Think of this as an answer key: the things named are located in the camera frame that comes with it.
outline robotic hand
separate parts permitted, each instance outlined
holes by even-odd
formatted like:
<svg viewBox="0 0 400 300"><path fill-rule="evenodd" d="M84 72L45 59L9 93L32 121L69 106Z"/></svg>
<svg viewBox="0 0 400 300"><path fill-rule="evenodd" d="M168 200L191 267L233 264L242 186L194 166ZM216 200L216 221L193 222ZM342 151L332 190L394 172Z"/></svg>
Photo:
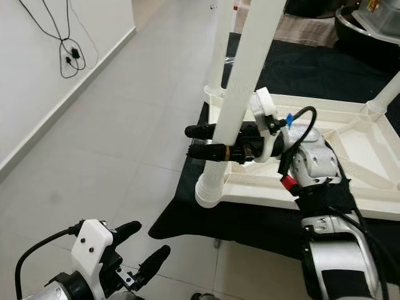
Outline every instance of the robotic hand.
<svg viewBox="0 0 400 300"><path fill-rule="evenodd" d="M17 300L23 298L20 275L24 260L41 246L65 234L77 236L71 250L72 274L64 272L58 274L39 294L23 299L103 300L122 287L128 291L138 291L156 275L171 252L169 246L163 246L140 265L136 274L126 272L121 267L123 259L115 249L140 228L141 224L137 221L114 229L105 221L90 219L81 221L36 244L17 263L15 274ZM135 297L130 294L125 295L123 299L135 299Z"/></svg>
<svg viewBox="0 0 400 300"><path fill-rule="evenodd" d="M243 122L233 146L192 144L187 155L239 164L279 158L281 182L298 197L296 204L304 217L302 268L309 296L318 300L376 299L380 280L383 299L389 299L384 274L376 267L381 264L380 244L365 230L334 151L313 128L315 108L308 106L278 120L266 88L255 93L250 106L256 121ZM308 111L312 112L308 126L294 122ZM185 133L189 138L212 139L216 126L189 126Z"/></svg>

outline black wire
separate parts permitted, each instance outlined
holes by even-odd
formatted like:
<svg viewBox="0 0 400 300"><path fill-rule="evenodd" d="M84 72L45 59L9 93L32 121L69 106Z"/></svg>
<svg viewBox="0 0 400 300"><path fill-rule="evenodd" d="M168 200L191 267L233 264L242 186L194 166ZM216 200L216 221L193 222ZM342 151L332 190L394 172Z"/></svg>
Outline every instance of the black wire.
<svg viewBox="0 0 400 300"><path fill-rule="evenodd" d="M302 136L281 156L281 163L279 165L278 173L282 174L283 177L288 175L290 165L292 163L293 156L295 155L296 151L298 150L300 144L304 141L306 136L309 134L311 129L313 128L315 121L317 119L317 110L313 106L306 106L299 110L297 114L294 115L294 120L300 118L304 113L311 111L312 117L311 121L306 129L306 131L302 134Z"/></svg>
<svg viewBox="0 0 400 300"><path fill-rule="evenodd" d="M352 218L350 218L349 216L347 216L346 214L344 214L343 212L333 208L332 206L328 207L335 215L339 216L340 218L342 218L343 220L347 221L348 223L350 223L351 225L353 225L355 228L357 228L358 230L360 230L365 237L370 240L371 242L373 242L373 244L375 245L375 248L378 248L380 250L380 252L383 254L383 256L389 261L390 266L392 267L396 280L397 280L397 286L399 288L399 293L400 293L400 272L399 272L399 268L397 266L397 263L395 262L395 260L393 259L391 253L382 245L381 242L379 242L379 240L373 236L364 226L360 225L359 223L357 223L355 220L353 220ZM361 216L361 213L358 211L356 211L356 214L358 216L358 218L360 219L360 223L361 220L363 220L363 217ZM377 266L377 272L378 272L378 276L379 276L379 280L381 281L381 288L382 288L382 298L383 300L389 300L389 291L388 291L388 285L386 283L385 280L385 275L384 272L382 272L383 268L381 266L381 259L379 257L379 253L376 253L375 255L375 260L378 264Z"/></svg>
<svg viewBox="0 0 400 300"><path fill-rule="evenodd" d="M54 19L53 15L51 14L50 9L49 9L48 5L46 4L45 0L42 0L42 3L43 3L43 5L44 5L44 7L46 8L47 13L50 15L51 21L52 21L52 23L53 23L53 25L54 25L54 28L56 29L56 32L57 32L58 37L55 36L55 35L53 35L53 34L48 33L47 31L45 31L45 30L43 29L43 27L40 26L40 24L36 21L35 17L32 15L32 13L31 13L30 10L26 7L26 5L22 2L22 0L19 0L19 2L21 3L21 5L24 7L24 9L27 11L27 13L28 13L28 14L30 15L30 17L32 18L32 20L36 23L36 25L39 27L39 29L40 29L44 34L47 34L48 36L50 36L50 37L52 37L52 38L57 39L58 41L60 41L60 46L59 46L59 65L60 65L60 75L61 75L61 77L64 78L64 79L72 78L72 77L74 77L79 71L82 71L83 69L85 69L85 68L86 68L86 60L85 60L85 58L84 58L84 55L83 55L81 46L79 45L78 42L76 42L75 40L73 40L73 39L70 38L70 36L71 36L71 26L70 26L70 23L69 23L69 4L68 4L68 0L66 0L66 17L67 17L68 34L67 34L67 37L65 37L65 38L62 38L62 37L61 37L61 33L60 33L59 28L58 28L58 26L57 26L57 22L56 22L56 20ZM74 59L75 59L75 61L76 61L77 67L74 67L71 63L68 63L73 69L76 70L76 72L74 72L74 73L73 73L72 75L70 75L70 76L66 76L66 75L64 75L64 73L63 73L63 57L61 56L61 47L64 48L64 50L65 50L70 56L72 56L72 52L68 51L68 50L67 50L67 47L66 47L65 44L64 44L66 41L72 41L73 43L76 44L76 46L79 48L80 56L82 57L82 60L83 60L83 67L79 67L78 60L75 59L75 58L74 58Z"/></svg>
<svg viewBox="0 0 400 300"><path fill-rule="evenodd" d="M17 266L15 268L15 292L17 295L17 300L21 300L23 298L23 292L22 292L22 287L21 287L21 268L23 266L23 263L25 259L31 255L34 251L38 250L40 247L50 243L51 241L60 238L61 236L65 236L67 234L71 234L71 228L62 230L60 232L57 232L56 234L53 234L52 236L47 237L41 242L38 242L34 246L32 246L28 251L26 251L21 258L19 259Z"/></svg>

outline white wall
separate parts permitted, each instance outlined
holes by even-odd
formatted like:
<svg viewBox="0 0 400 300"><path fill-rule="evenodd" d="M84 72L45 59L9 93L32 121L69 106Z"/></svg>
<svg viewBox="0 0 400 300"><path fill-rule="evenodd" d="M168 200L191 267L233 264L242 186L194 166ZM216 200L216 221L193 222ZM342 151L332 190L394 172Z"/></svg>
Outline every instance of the white wall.
<svg viewBox="0 0 400 300"><path fill-rule="evenodd" d="M134 27L131 0L71 0L102 58ZM66 34L65 0L46 0ZM24 0L44 28L55 34L41 0ZM88 65L96 52L70 11L71 38ZM0 0L0 166L91 70L72 79L59 74L59 41L43 34L18 0Z"/></svg>

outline black cloth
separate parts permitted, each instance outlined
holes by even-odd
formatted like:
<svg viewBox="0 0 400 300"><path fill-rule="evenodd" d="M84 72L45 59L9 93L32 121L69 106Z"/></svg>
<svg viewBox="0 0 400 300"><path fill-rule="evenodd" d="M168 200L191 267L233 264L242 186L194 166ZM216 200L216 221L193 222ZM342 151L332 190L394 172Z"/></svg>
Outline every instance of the black cloth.
<svg viewBox="0 0 400 300"><path fill-rule="evenodd" d="M233 45L237 46L238 40L233 37L237 38L231 35L227 56L234 56L236 52ZM226 66L224 71L223 86L226 86L229 68ZM273 41L257 88L267 86L270 93L276 94L365 102L390 79L390 75L332 49ZM399 100L391 104L387 113L397 133L400 133L399 121L391 116L400 111ZM204 103L198 124L207 121L208 104ZM302 217L299 211L231 202L221 202L211 209L202 208L194 198L194 187L204 165L205 161L186 158L174 199L149 231L152 238L195 234L300 258ZM396 239L400 222L377 219L366 219L366 222L369 230L400 263L400 244ZM388 277L394 280L393 273Z"/></svg>

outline baseboard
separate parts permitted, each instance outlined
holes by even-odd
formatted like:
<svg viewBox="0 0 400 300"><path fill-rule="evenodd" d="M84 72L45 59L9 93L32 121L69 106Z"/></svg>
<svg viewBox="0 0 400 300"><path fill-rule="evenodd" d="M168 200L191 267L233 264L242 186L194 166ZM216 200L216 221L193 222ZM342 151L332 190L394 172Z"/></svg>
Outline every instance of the baseboard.
<svg viewBox="0 0 400 300"><path fill-rule="evenodd" d="M18 165L29 151L41 140L41 138L52 128L59 118L76 101L83 91L95 80L101 71L115 58L118 52L136 34L136 27L133 27L106 55L99 61L97 67L90 70L60 103L47 114L46 117L32 130L22 143L14 150L0 165L0 183Z"/></svg>

